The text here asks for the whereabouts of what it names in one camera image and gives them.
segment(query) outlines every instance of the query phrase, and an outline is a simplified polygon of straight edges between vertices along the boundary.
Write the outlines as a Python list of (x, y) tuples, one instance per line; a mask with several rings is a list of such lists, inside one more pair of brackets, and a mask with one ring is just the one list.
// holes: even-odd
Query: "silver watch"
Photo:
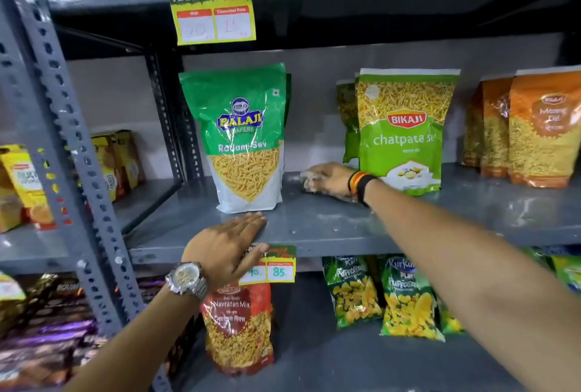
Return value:
[(203, 302), (208, 293), (202, 266), (198, 262), (183, 262), (174, 267), (166, 276), (166, 282), (173, 293), (192, 293)]

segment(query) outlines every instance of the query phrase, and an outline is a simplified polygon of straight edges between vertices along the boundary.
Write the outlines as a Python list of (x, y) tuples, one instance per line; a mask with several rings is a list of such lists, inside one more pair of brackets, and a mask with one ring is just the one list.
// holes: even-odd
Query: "price tag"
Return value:
[(0, 272), (0, 301), (24, 299), (26, 299), (26, 294), (18, 282), (9, 275)]
[(296, 247), (271, 245), (266, 255), (240, 279), (239, 284), (293, 283), (295, 274)]
[(256, 40), (252, 0), (170, 0), (178, 45)]

